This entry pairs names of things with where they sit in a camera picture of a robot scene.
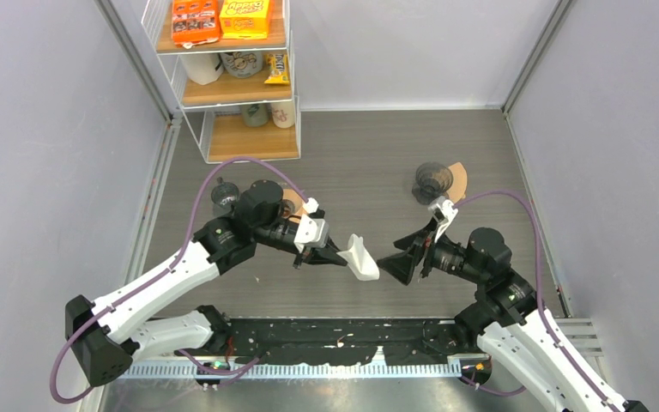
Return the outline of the white paper coffee filter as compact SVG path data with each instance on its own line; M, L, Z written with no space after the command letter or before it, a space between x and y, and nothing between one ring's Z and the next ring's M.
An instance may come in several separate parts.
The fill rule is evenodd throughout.
M372 282L379 279L379 267L366 249L361 236L353 233L348 239L347 248L337 254L347 262L349 269L359 281Z

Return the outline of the round wooden dripper stand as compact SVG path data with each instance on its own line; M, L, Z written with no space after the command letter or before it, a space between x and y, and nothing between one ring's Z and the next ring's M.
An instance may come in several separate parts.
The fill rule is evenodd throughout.
M294 216L300 218L302 215L306 214L304 203L304 200L297 191L291 188L284 188L282 196L282 216L290 219Z

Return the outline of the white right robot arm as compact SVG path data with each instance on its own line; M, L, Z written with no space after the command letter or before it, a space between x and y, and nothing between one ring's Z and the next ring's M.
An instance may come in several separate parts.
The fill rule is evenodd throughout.
M378 267L404 285L418 270L457 276L476 286L475 303L454 318L456 343L488 354L547 411L644 411L627 400L582 357L532 285L511 267L500 232L476 228L466 245L424 227L394 244L398 253Z

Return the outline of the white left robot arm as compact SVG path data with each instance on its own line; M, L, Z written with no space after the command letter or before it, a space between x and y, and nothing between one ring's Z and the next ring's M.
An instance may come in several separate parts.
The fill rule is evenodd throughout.
M95 300L77 295L65 306L65 337L88 383L106 385L141 358L183 348L221 354L229 334L215 314L195 310L179 318L152 317L188 291L254 257L265 245L302 264L336 266L347 260L329 236L324 212L310 200L305 213L287 217L284 190L258 180L230 211L192 234L187 246L161 265Z

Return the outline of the brown paper filter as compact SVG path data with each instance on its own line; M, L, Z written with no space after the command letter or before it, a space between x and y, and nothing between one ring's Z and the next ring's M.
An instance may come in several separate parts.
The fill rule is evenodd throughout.
M451 173L452 182L446 195L453 203L458 203L466 197L468 173L461 162L456 162L448 166L447 169Z

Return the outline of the small dark glass cup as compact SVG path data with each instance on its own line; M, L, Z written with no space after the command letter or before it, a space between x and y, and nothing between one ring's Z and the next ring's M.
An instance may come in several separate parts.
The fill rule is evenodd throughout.
M236 184L219 177L216 186L210 193L211 202L214 206L222 209L230 209L240 197L240 190Z

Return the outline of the white patterned cup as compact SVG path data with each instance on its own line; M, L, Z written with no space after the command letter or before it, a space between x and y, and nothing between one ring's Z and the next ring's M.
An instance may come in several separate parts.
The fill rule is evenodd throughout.
M276 127L287 129L295 125L296 111L292 100L271 102L269 107Z

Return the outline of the yellow candy bag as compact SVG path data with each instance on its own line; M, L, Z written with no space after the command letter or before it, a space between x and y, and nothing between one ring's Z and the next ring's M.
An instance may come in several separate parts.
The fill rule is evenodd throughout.
M288 67L288 56L284 52L270 52L266 55L265 62L268 65L269 74L264 81L267 85L289 85L290 75Z

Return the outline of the printed white mug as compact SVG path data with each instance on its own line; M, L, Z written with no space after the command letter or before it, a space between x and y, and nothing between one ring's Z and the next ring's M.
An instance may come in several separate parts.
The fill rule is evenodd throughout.
M248 78L263 69L264 57L260 51L233 51L220 54L225 71L236 78Z

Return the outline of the white paper roll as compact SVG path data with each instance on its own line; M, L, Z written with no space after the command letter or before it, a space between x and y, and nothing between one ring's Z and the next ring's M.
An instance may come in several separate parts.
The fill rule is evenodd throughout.
M218 53L191 53L179 56L188 78L198 85L215 82L224 72Z

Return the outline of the yellow snack box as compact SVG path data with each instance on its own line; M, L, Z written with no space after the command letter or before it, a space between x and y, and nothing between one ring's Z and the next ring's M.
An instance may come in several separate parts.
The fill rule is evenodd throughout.
M225 39L267 39L272 16L271 0L228 0L220 11Z

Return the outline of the orange snack box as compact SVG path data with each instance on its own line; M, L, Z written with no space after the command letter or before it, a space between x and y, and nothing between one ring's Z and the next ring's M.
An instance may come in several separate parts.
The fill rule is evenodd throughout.
M191 48L221 39L219 2L215 0L175 0L171 11L171 37L175 46Z

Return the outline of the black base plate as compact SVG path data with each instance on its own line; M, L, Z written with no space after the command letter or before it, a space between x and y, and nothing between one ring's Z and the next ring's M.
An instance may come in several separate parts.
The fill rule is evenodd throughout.
M235 318L189 349L193 356L234 357L244 364L350 367L377 353L388 366L443 364L481 349L471 331L443 318Z

